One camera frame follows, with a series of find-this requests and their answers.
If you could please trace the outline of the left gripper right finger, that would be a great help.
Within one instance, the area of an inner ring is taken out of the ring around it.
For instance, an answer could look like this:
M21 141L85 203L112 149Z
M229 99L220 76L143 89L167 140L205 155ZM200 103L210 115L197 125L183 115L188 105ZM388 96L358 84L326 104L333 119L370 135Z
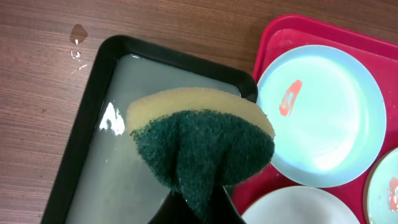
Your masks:
M224 187L213 189L209 215L209 224L246 224Z

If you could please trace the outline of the green yellow sponge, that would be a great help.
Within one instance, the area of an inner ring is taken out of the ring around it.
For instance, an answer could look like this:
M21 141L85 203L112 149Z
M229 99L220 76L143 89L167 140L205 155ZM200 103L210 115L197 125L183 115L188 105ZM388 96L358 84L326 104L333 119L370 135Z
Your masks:
M133 101L129 135L154 177L182 196L202 223L211 197L267 166L274 129L257 104L211 88L175 88Z

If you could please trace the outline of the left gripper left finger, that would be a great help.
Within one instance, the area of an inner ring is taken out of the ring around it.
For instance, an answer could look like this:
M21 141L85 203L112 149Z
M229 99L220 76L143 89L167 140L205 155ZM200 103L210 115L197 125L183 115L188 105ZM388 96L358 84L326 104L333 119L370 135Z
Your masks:
M170 191L148 224L192 224L195 215L180 193Z

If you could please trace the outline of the white plate front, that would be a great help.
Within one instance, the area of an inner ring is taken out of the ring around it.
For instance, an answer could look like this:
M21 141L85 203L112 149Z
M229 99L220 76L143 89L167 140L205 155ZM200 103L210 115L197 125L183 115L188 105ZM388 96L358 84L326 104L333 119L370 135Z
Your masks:
M285 187L262 196L242 218L252 224L359 224L340 199L305 186Z

